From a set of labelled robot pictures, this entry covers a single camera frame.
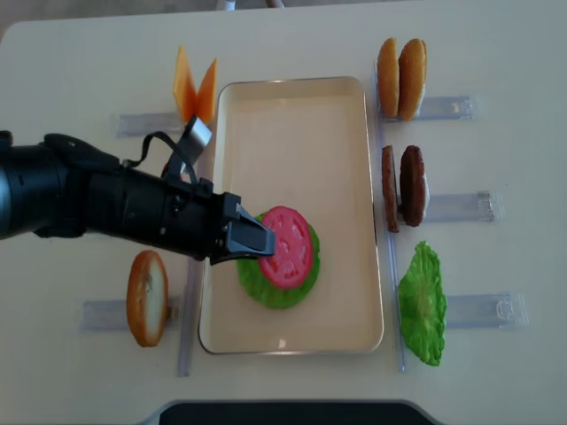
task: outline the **red tomato slice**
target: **red tomato slice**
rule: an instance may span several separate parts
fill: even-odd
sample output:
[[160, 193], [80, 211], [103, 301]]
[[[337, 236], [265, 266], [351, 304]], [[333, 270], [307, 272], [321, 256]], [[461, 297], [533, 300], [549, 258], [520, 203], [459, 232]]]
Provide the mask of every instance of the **red tomato slice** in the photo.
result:
[[297, 211], [275, 206], [262, 224], [276, 233], [276, 254], [259, 259], [262, 273], [278, 288], [301, 286], [313, 266], [313, 244], [309, 225]]

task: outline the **brown patty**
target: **brown patty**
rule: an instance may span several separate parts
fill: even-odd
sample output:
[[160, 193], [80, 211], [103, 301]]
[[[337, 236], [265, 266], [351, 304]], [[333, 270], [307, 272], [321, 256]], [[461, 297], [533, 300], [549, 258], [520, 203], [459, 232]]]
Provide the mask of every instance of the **brown patty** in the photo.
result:
[[388, 230], [398, 233], [398, 189], [396, 188], [396, 169], [393, 164], [391, 145], [382, 149], [382, 193]]
[[400, 211], [409, 226], [419, 226], [423, 220], [426, 199], [424, 175], [421, 150], [417, 146], [408, 146], [401, 157]]

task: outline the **beige tray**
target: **beige tray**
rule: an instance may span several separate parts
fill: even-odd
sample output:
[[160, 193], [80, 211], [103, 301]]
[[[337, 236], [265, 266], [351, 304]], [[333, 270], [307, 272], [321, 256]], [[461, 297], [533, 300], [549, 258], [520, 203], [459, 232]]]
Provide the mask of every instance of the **beige tray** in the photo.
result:
[[249, 298], [234, 261], [206, 265], [199, 337], [228, 352], [370, 352], [384, 332], [364, 90], [354, 78], [230, 84], [219, 96], [214, 189], [257, 215], [301, 212], [321, 239], [311, 293], [288, 310]]

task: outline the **table surface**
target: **table surface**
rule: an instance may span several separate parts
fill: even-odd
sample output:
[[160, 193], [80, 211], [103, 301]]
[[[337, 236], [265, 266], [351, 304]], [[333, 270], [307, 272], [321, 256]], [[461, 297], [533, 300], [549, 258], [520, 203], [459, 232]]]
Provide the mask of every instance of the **table surface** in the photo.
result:
[[[531, 323], [447, 331], [440, 367], [409, 355], [401, 375], [380, 226], [385, 331], [373, 353], [212, 356], [196, 344], [192, 374], [179, 378], [179, 331], [145, 350], [128, 333], [78, 331], [82, 301], [125, 297], [142, 245], [99, 235], [18, 236], [0, 243], [0, 422], [131, 423], [181, 400], [349, 398], [406, 400], [450, 423], [565, 423], [566, 13], [559, 1], [431, 1], [12, 27], [0, 44], [0, 128], [16, 144], [59, 132], [120, 158], [137, 158], [141, 141], [115, 139], [111, 114], [175, 109], [179, 44], [196, 80], [218, 57], [219, 90], [233, 81], [358, 78], [376, 155], [377, 52], [390, 36], [399, 46], [423, 38], [428, 96], [475, 95], [480, 114], [391, 128], [388, 142], [398, 154], [406, 144], [422, 147], [432, 193], [497, 189], [507, 216], [493, 225], [405, 229], [397, 236], [400, 270], [426, 239], [441, 257], [448, 295], [520, 290]], [[144, 170], [158, 174], [168, 155], [153, 145]], [[187, 259], [161, 254], [172, 295], [180, 295]]]

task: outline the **bun slice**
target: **bun slice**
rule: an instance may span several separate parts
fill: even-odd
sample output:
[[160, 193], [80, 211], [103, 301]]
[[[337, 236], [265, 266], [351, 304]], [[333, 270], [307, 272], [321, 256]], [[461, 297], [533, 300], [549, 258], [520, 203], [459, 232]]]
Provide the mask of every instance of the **bun slice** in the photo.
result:
[[380, 109], [385, 116], [398, 116], [400, 101], [400, 66], [395, 38], [387, 39], [378, 53], [378, 98]]
[[134, 259], [126, 310], [136, 342], [142, 347], [156, 346], [167, 320], [167, 274], [157, 252], [142, 251]]
[[423, 99], [427, 75], [427, 46], [423, 40], [410, 40], [400, 54], [400, 102], [398, 115], [405, 121], [415, 117]]

